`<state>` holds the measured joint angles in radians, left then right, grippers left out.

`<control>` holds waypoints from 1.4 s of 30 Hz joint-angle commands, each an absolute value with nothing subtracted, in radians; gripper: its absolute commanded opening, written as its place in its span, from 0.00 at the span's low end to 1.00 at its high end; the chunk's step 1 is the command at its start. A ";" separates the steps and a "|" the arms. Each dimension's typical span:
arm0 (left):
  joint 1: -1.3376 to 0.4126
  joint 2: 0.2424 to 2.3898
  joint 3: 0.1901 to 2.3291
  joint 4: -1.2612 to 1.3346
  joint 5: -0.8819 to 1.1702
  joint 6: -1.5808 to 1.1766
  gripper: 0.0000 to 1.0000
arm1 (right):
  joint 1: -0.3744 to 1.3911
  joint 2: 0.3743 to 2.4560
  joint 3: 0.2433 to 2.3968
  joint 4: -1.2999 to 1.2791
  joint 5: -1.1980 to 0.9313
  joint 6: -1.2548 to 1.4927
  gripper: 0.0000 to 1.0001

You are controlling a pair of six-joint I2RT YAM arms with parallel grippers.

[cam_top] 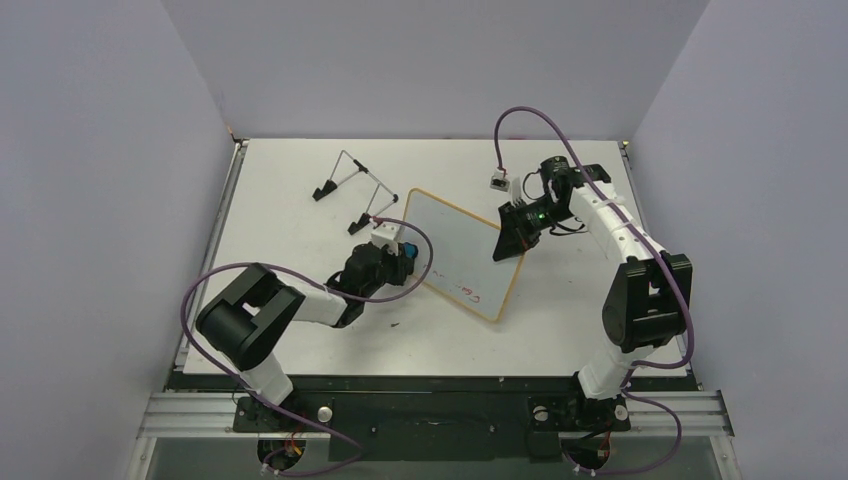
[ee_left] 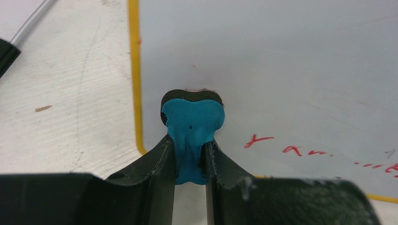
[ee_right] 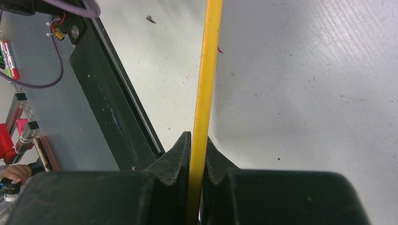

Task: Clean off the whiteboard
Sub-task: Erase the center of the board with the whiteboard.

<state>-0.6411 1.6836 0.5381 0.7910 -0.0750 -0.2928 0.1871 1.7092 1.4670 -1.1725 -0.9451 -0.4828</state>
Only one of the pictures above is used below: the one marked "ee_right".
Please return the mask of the person's bare hand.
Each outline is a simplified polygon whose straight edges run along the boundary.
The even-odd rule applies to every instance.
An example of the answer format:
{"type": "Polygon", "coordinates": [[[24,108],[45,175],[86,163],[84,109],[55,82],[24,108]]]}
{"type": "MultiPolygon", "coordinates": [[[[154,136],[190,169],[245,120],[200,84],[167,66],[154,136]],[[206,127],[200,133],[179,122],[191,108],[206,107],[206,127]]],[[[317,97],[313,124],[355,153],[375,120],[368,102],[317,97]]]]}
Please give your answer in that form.
{"type": "Polygon", "coordinates": [[[1,169],[0,179],[7,178],[26,185],[27,180],[32,176],[32,169],[28,165],[5,165],[1,169]]]}

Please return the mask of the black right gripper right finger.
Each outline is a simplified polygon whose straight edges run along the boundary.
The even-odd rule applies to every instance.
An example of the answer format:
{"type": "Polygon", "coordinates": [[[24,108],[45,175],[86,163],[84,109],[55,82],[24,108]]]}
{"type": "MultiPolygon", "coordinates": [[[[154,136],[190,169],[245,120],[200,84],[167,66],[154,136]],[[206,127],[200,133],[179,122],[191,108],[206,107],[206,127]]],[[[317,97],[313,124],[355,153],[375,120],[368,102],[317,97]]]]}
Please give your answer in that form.
{"type": "Polygon", "coordinates": [[[207,142],[204,225],[368,225],[351,183],[318,171],[241,169],[207,142]]]}

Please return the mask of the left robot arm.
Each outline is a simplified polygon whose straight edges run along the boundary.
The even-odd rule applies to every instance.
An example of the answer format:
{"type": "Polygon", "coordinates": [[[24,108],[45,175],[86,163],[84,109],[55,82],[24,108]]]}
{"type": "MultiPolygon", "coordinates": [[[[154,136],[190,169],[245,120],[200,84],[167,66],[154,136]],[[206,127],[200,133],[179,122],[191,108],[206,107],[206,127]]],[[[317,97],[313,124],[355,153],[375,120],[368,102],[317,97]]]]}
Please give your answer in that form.
{"type": "Polygon", "coordinates": [[[62,15],[66,13],[61,9],[43,0],[0,0],[1,11],[23,16],[32,16],[36,13],[47,15],[62,15]]]}

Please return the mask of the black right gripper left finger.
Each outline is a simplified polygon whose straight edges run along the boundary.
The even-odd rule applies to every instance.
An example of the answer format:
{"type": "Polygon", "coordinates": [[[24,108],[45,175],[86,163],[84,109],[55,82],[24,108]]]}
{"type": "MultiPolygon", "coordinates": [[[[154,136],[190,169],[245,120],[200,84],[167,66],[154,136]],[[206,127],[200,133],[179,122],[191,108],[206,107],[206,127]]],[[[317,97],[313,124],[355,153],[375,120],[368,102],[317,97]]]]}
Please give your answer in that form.
{"type": "Polygon", "coordinates": [[[144,170],[41,172],[6,215],[8,225],[182,225],[191,133],[144,170]]]}

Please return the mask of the yellow framed whiteboard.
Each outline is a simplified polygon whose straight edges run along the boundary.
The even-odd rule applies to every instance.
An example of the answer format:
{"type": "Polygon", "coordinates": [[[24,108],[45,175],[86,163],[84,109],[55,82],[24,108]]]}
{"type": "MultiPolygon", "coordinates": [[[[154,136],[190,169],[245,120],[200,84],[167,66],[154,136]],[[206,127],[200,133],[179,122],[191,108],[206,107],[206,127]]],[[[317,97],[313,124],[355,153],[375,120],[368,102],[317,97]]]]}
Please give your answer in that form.
{"type": "Polygon", "coordinates": [[[196,225],[199,218],[222,7],[222,0],[207,1],[185,208],[187,225],[196,225]]]}

